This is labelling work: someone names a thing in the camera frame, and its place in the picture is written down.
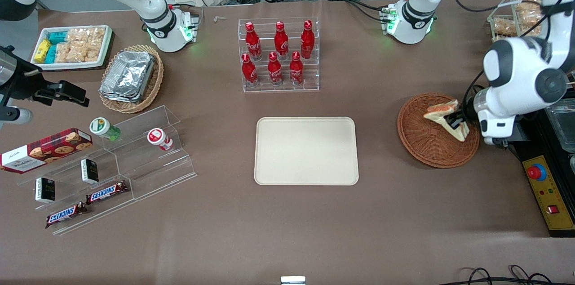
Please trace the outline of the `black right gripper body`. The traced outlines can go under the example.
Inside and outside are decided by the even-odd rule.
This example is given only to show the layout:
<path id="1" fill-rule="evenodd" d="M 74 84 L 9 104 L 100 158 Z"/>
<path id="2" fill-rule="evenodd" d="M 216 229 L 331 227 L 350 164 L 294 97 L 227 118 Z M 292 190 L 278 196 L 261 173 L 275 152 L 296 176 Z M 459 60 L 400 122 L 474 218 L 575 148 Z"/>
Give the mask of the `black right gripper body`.
<path id="1" fill-rule="evenodd" d="M 51 102 L 51 82 L 43 78 L 40 68 L 29 62 L 6 63 L 6 98 Z"/>

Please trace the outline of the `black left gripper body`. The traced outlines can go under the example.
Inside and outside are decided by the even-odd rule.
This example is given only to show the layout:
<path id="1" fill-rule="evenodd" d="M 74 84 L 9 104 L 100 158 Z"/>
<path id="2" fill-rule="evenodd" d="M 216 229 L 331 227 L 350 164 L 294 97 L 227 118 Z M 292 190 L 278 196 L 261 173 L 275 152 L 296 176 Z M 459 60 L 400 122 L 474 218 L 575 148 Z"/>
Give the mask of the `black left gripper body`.
<path id="1" fill-rule="evenodd" d="M 466 96 L 464 98 L 464 102 L 462 104 L 462 112 L 463 117 L 466 123 L 471 125 L 478 125 L 479 119 L 477 113 L 474 109 L 474 100 L 476 98 L 476 94 Z"/>

